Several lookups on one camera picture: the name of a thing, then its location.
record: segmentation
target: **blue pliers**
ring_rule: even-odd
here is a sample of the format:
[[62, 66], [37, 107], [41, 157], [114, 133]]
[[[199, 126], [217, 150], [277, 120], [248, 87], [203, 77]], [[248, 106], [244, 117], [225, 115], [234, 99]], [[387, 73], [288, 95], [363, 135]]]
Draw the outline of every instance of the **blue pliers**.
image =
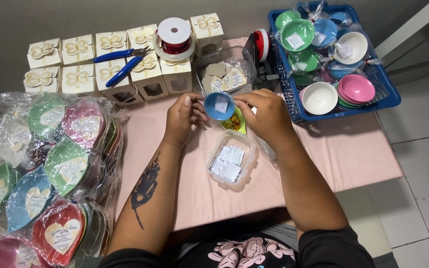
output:
[[112, 78], [110, 78], [109, 81], [105, 84], [106, 87], [115, 86], [118, 84], [122, 79], [128, 75], [128, 73], [135, 67], [137, 64], [139, 64], [143, 57], [145, 56], [146, 52], [149, 52], [150, 49], [147, 46], [146, 48], [140, 48], [140, 49], [127, 49], [124, 51], [116, 51], [116, 52], [110, 52], [107, 54], [104, 54], [102, 56], [99, 56], [97, 58], [94, 58], [94, 63], [102, 63], [106, 61], [116, 60], [116, 59], [123, 59], [130, 56], [135, 56], [133, 59], [131, 59], [127, 64], [120, 70], [116, 75], [114, 75]]

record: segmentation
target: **blue leaf-shaped dish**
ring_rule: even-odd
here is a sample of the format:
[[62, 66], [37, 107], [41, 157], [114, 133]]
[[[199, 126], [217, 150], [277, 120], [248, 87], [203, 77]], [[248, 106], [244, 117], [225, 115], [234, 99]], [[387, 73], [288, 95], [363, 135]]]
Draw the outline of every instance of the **blue leaf-shaped dish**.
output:
[[54, 194], [43, 166], [24, 175], [6, 204], [8, 232], [14, 232], [36, 219], [50, 204]]

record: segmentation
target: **blue plastic basket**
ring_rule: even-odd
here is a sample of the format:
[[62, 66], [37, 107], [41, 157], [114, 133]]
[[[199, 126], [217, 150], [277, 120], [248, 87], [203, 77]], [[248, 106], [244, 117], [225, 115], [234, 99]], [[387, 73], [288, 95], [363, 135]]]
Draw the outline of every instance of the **blue plastic basket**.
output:
[[[320, 2], [310, 2], [309, 3], [309, 9], [310, 10], [316, 10], [317, 5]], [[350, 5], [331, 5], [324, 4], [324, 9], [327, 13], [332, 12], [338, 12], [338, 11], [344, 11], [347, 12], [351, 17], [354, 23], [359, 23], [357, 13], [355, 12], [355, 9]], [[345, 112], [337, 112], [336, 110], [323, 114], [323, 115], [310, 115], [307, 114], [304, 109], [302, 108], [299, 92], [297, 91], [297, 88], [295, 86], [294, 77], [286, 77], [286, 70], [290, 70], [289, 62], [287, 61], [286, 53], [284, 52], [284, 49], [282, 45], [274, 38], [274, 34], [277, 32], [276, 28], [276, 18], [279, 16], [282, 12], [286, 11], [286, 9], [283, 10], [272, 10], [269, 15], [269, 23], [271, 24], [271, 27], [269, 29], [269, 37], [271, 39], [271, 51], [276, 53], [276, 71], [278, 74], [280, 74], [280, 81], [282, 91], [284, 93], [284, 97], [287, 103], [287, 107], [289, 108], [289, 113], [291, 114], [291, 119], [293, 122], [298, 121], [317, 121], [322, 119], [330, 119], [330, 118], [336, 118], [336, 117], [342, 117], [342, 116], [348, 116], [348, 115], [354, 115], [354, 114], [360, 114], [360, 113], [369, 113], [376, 110], [384, 109], [384, 108], [390, 108], [394, 107], [400, 104], [401, 98], [398, 92], [396, 91], [396, 88], [392, 85], [390, 78], [388, 77], [387, 73], [385, 72], [385, 69], [383, 68], [383, 65], [366, 65], [365, 69], [363, 70], [366, 75], [368, 76], [369, 80], [373, 83], [375, 86], [375, 98], [371, 101], [369, 101], [364, 107], [351, 110], [351, 111], [345, 111]], [[307, 13], [301, 12], [301, 15], [303, 18], [307, 16]], [[370, 56], [370, 58], [377, 59], [378, 56], [375, 53], [373, 46], [368, 39], [368, 52], [367, 54]]]

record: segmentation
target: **arm tattoo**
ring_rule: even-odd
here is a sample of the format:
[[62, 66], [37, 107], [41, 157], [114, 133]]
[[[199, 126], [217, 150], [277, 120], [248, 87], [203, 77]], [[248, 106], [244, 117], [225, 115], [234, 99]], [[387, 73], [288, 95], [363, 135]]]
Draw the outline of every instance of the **arm tattoo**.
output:
[[158, 183], [155, 181], [158, 177], [158, 172], [160, 171], [160, 165], [158, 164], [158, 156], [160, 156], [160, 151], [156, 158], [145, 168], [140, 179], [138, 179], [137, 184], [132, 190], [132, 209], [135, 211], [135, 216], [137, 216], [138, 223], [143, 230], [142, 222], [138, 217], [137, 208], [142, 204], [147, 203], [152, 199], [153, 192]]

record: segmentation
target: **person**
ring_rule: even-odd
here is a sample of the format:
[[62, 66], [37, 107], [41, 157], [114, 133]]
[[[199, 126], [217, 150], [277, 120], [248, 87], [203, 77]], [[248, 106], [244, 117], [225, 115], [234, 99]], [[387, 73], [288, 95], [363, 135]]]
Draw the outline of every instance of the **person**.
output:
[[[250, 129], [277, 155], [289, 216], [285, 239], [268, 228], [208, 225], [176, 250], [165, 248], [175, 207], [179, 158], [192, 132], [208, 118], [201, 95], [183, 94], [168, 109], [165, 135], [124, 204], [100, 268], [368, 268], [372, 257], [292, 126], [286, 103], [269, 90], [234, 97]], [[295, 243], [288, 242], [293, 238]]]

